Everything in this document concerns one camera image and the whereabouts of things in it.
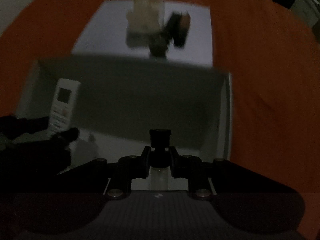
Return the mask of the open white cardboard box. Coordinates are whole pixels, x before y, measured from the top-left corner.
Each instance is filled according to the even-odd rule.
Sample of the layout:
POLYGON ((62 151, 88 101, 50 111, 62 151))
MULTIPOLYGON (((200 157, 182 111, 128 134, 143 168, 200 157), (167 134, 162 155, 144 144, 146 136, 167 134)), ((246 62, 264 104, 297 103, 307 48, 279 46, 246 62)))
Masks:
POLYGON ((229 154, 230 76, 201 66, 119 56, 37 61, 26 80, 18 118, 50 116, 59 79, 79 81, 69 128, 71 165, 54 175, 61 191, 120 196, 118 161, 151 147, 148 191, 188 190, 173 179, 169 147, 201 159, 201 192, 210 194, 214 159, 229 154))

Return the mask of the black rectangular case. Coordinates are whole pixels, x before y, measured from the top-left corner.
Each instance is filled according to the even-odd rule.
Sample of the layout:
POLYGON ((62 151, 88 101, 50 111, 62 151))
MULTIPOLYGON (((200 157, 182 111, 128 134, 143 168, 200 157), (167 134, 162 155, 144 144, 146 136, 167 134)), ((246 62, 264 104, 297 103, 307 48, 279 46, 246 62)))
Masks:
POLYGON ((181 15, 173 12, 164 28, 149 37, 149 51, 152 57, 165 58, 171 41, 174 47, 184 48, 190 28, 180 28, 181 15))

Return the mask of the white flat box lid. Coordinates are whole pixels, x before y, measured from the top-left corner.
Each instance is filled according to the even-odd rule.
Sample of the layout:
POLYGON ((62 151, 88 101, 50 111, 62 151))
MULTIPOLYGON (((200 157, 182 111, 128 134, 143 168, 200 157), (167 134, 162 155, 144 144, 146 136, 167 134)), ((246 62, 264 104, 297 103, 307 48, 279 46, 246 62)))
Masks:
MULTIPOLYGON (((147 39, 128 32, 126 13, 132 7, 132 0, 104 1, 80 34, 72 54, 150 58, 147 39)), ((170 43, 166 59, 210 68, 213 65, 210 8, 166 1, 164 9, 165 21, 173 12, 190 15, 190 28, 184 47, 176 48, 170 43)))

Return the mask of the white remote control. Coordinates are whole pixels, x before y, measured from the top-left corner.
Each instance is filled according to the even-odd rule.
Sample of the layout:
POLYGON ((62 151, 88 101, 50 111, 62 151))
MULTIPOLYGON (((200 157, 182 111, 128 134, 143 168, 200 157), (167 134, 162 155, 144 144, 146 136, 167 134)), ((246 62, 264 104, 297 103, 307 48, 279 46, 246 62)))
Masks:
POLYGON ((69 129, 80 86, 79 81, 58 80, 50 109, 49 137, 69 129))

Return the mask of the orange red tablecloth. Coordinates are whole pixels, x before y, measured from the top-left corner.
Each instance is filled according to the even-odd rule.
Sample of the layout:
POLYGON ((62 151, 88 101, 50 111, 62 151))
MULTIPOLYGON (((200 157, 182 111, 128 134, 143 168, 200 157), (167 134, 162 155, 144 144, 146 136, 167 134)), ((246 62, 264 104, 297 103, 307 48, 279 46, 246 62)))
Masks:
MULTIPOLYGON (((35 0, 1 35, 1 115, 36 59, 65 56, 105 0, 35 0)), ((270 0, 170 0, 211 9, 214 59, 233 79, 232 162, 296 189, 299 232, 319 239, 319 45, 270 0)))

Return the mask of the orange lighter with silver tip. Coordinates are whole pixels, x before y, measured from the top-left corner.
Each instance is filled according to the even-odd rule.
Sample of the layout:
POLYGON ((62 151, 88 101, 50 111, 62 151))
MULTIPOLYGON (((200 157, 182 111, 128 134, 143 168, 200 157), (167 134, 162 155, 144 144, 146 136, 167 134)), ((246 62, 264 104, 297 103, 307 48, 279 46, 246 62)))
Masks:
POLYGON ((188 30, 190 28, 191 17, 188 12, 181 15, 180 28, 188 30))

